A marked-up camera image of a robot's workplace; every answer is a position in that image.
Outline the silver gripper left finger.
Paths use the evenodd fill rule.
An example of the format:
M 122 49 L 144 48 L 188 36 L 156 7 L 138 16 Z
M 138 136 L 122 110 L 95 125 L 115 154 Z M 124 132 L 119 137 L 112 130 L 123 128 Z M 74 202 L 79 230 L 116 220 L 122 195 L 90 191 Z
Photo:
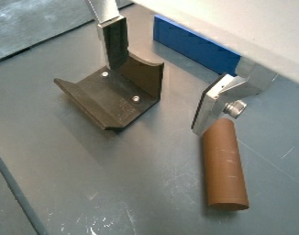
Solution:
M 128 58 L 127 19 L 120 15 L 115 0 L 84 0 L 103 42 L 108 68 L 119 69 Z

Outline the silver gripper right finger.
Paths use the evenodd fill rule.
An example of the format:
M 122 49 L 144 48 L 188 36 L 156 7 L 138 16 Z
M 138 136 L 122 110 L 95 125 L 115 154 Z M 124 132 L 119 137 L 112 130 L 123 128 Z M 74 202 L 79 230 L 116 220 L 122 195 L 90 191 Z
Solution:
M 278 77 L 276 72 L 247 58 L 238 62 L 235 73 L 222 74 L 202 93 L 191 124 L 199 136 L 224 114 L 238 118 L 247 108 L 243 98 L 260 94 Z

